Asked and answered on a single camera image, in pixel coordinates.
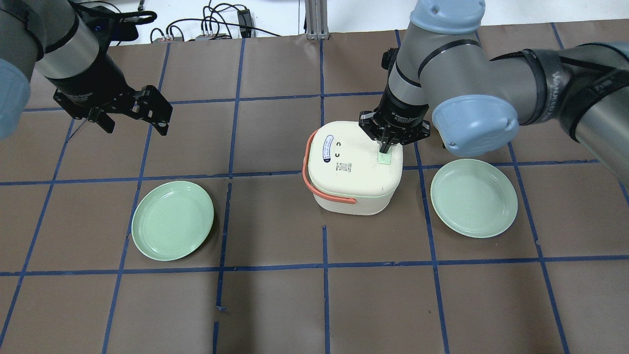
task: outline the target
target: label sticker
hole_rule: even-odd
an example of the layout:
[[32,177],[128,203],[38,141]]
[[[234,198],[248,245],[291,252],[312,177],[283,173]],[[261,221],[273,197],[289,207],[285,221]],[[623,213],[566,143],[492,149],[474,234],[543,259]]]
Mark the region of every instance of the label sticker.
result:
[[352,163],[337,163],[337,171],[352,172]]
[[334,136],[332,135],[325,137],[325,142],[323,143],[323,162],[330,162],[330,146],[332,146],[332,140],[334,140]]

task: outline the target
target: electrical cord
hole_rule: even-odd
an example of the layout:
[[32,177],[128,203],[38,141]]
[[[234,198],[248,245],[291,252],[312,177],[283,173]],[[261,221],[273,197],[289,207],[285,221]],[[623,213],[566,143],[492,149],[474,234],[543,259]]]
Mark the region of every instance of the electrical cord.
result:
[[83,6],[81,4],[77,4],[77,3],[72,3],[70,2],[70,5],[74,8],[74,9],[79,9],[83,12],[89,13],[93,16],[100,16],[100,17],[105,17],[105,18],[113,18],[116,20],[126,20],[128,18],[131,17],[138,17],[138,21],[136,22],[136,24],[138,25],[144,25],[146,23],[151,23],[153,21],[155,21],[155,19],[157,18],[157,13],[155,13],[154,11],[134,11],[134,12],[130,12],[130,13],[106,13],[104,11],[99,11],[96,9],[92,9],[92,8],[88,8],[87,6]]
[[170,26],[172,26],[172,25],[174,25],[176,23],[182,22],[182,21],[209,21],[209,22],[213,22],[213,23],[221,23],[222,25],[230,25],[230,26],[237,26],[237,27],[240,27],[240,28],[247,28],[249,30],[256,30],[256,31],[264,32],[266,34],[269,34],[269,35],[272,35],[272,36],[275,36],[275,37],[281,37],[277,33],[273,33],[271,31],[263,30],[261,28],[257,28],[257,27],[253,27],[253,26],[240,25],[238,23],[220,22],[220,21],[216,21],[216,20],[212,20],[212,19],[207,20],[207,19],[204,19],[204,18],[182,18],[180,20],[176,20],[176,21],[171,22],[168,26],[166,26],[166,29],[168,30],[168,28],[170,28]]
[[[210,12],[210,15],[209,15],[209,16],[206,16],[206,15],[205,15],[205,10],[206,10],[206,9],[211,10],[211,12]],[[223,17],[223,15],[221,14],[221,11],[223,11],[223,10],[221,10],[221,11],[215,11],[215,9],[216,9],[216,8],[210,8],[209,6],[203,6],[203,18],[204,18],[204,19],[205,19],[205,18],[210,18],[211,20],[215,20],[215,18],[214,18],[214,14],[216,13],[216,14],[217,14],[217,15],[221,18],[221,20],[223,20],[223,22],[224,22],[224,23],[226,23],[226,22],[225,22],[225,18],[224,18],[224,17]],[[207,24],[207,22],[203,21],[203,22],[201,22],[201,31],[203,31],[203,25],[204,25],[204,24],[205,24],[205,29],[206,29],[206,30],[208,29],[208,24]],[[231,38],[233,38],[233,36],[231,35],[231,31],[230,31],[229,26],[225,25],[225,28],[227,29],[227,33],[229,34],[229,36],[230,36]],[[216,22],[216,33],[219,33],[220,31],[221,31],[221,25],[220,25],[220,23]]]
[[170,36],[171,36],[173,39],[175,38],[175,35],[174,35],[174,34],[173,34],[173,32],[172,32],[172,28],[173,28],[173,27],[179,30],[179,33],[181,33],[181,41],[182,41],[182,42],[185,42],[186,40],[184,39],[184,32],[181,30],[181,28],[179,28],[179,26],[175,26],[175,25],[170,26]]
[[159,31],[159,33],[162,35],[162,38],[166,39],[166,36],[164,35],[164,32],[162,30],[160,30],[159,28],[153,28],[153,30],[151,31],[151,43],[153,43],[153,33],[155,31]]
[[240,11],[240,10],[236,7],[236,5],[232,5],[232,4],[228,4],[228,3],[220,3],[220,4],[216,5],[216,6],[214,7],[214,9],[218,9],[218,6],[221,6],[221,5],[226,6],[226,8],[225,8],[225,9],[222,9],[221,11],[225,11],[225,10],[227,10],[227,9],[231,9],[231,8],[235,9],[236,11]]

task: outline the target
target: black wire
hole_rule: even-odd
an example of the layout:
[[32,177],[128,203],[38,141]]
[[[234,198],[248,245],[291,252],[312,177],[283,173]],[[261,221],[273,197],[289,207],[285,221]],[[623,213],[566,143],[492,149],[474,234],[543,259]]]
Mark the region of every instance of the black wire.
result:
[[181,33],[181,41],[185,42],[186,40],[184,39],[184,32],[181,30],[181,28],[179,28],[179,26],[170,26],[170,36],[172,37],[172,39],[175,39],[175,35],[172,32],[172,28],[175,27],[179,30],[179,33]]
[[74,9],[79,9],[93,16],[113,18],[116,20],[125,20],[130,17],[143,17],[143,18],[138,19],[138,21],[136,22],[137,25],[144,25],[146,23],[151,23],[155,21],[155,19],[157,18],[157,13],[155,13],[154,11],[134,11],[130,13],[106,13],[104,11],[99,11],[96,9],[88,8],[87,6],[83,6],[77,3],[70,2],[70,5],[72,5]]
[[151,43],[153,43],[153,32],[155,32],[155,31],[159,31],[159,33],[161,33],[161,34],[162,34],[162,38],[163,38],[163,37],[166,37],[166,36],[164,35],[164,32],[163,32],[161,29],[159,29],[159,28],[153,28],[153,30],[151,31]]
[[77,4],[96,4],[96,3],[98,3],[98,4],[107,4],[107,5],[111,6],[111,7],[113,7],[114,9],[116,9],[118,13],[122,13],[122,11],[120,11],[120,9],[116,5],[114,5],[112,3],[108,3],[107,1],[84,1],[82,3],[77,3]]
[[[220,14],[220,13],[218,13],[218,12],[217,12],[216,14],[217,14],[217,15],[221,18],[221,20],[223,20],[223,22],[221,22],[221,23],[227,23],[227,22],[225,22],[225,18],[223,17],[223,15],[222,15],[222,14]],[[220,33],[220,31],[221,31],[221,25],[220,25],[221,23],[220,23],[219,21],[216,21],[216,20],[214,19],[214,16],[205,16],[204,20],[205,20],[205,19],[208,19],[208,18],[209,18],[209,19],[211,19],[211,20],[214,20],[214,22],[216,23],[216,26],[217,26],[217,27],[216,27],[216,34],[219,34],[219,33]],[[229,36],[233,38],[233,36],[231,35],[231,30],[230,30],[230,27],[229,27],[228,25],[225,25],[225,28],[227,29],[227,34],[229,34]]]
[[248,28],[249,30],[256,30],[256,31],[260,31],[260,32],[264,32],[267,33],[269,35],[275,36],[275,37],[281,37],[280,35],[267,31],[267,30],[263,30],[261,28],[257,28],[257,27],[253,27],[253,26],[247,26],[247,25],[239,25],[237,23],[227,23],[227,22],[219,22],[216,20],[207,20],[207,19],[203,19],[203,18],[182,18],[180,20],[176,20],[171,22],[168,26],[166,26],[166,28],[169,28],[170,26],[174,25],[175,23],[179,23],[182,21],[210,21],[210,22],[214,22],[214,23],[222,23],[223,25],[230,25],[230,26],[238,26],[240,28]]
[[[209,9],[209,10],[211,10],[211,12],[210,12],[209,16],[205,16],[205,9]],[[216,9],[216,8],[211,8],[211,7],[209,7],[209,6],[203,6],[203,18],[204,18],[204,19],[205,19],[205,18],[211,18],[212,20],[214,20],[214,14],[216,13],[216,14],[217,14],[217,15],[221,18],[221,20],[223,20],[223,23],[226,23],[226,22],[225,22],[225,18],[223,17],[223,15],[222,15],[222,14],[220,14],[220,11],[215,11],[215,9]],[[208,26],[207,26],[207,22],[205,22],[205,21],[201,22],[201,26],[203,26],[203,24],[204,24],[204,23],[206,24],[206,27],[205,27],[205,28],[207,29],[207,28],[208,28]],[[230,37],[232,37],[232,38],[233,38],[233,36],[231,35],[231,31],[230,31],[229,26],[225,25],[225,28],[227,28],[227,33],[229,33]],[[212,31],[214,31],[214,28],[212,28],[212,24],[211,24],[211,22],[210,22],[210,29],[211,29]],[[221,25],[220,25],[220,22],[216,21],[216,33],[218,34],[218,33],[220,33],[220,31],[221,31]]]
[[218,9],[218,6],[221,6],[221,5],[226,6],[226,8],[225,8],[225,9],[222,9],[221,11],[225,11],[225,10],[230,9],[230,8],[234,8],[236,11],[240,11],[240,10],[236,7],[236,5],[232,5],[232,4],[228,4],[228,3],[220,3],[220,4],[216,5],[216,6],[214,7],[214,9]]

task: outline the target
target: white lunch box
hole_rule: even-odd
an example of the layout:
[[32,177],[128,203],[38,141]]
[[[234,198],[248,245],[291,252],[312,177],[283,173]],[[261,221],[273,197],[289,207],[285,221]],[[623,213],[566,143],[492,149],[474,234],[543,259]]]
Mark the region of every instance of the white lunch box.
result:
[[342,214],[381,212],[402,178],[403,158],[399,144],[386,154],[379,148],[358,122],[332,122],[312,133],[302,175],[317,203]]

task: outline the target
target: green plate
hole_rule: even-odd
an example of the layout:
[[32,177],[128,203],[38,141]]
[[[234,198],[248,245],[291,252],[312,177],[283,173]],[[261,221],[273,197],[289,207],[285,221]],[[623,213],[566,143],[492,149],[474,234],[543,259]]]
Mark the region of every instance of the green plate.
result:
[[488,163],[460,159],[440,168],[430,187],[439,218],[469,237],[503,233],[518,213],[518,197],[510,180]]
[[157,187],[140,202],[131,221],[135,246],[157,261],[187,256],[206,239],[214,205],[200,186],[174,181]]

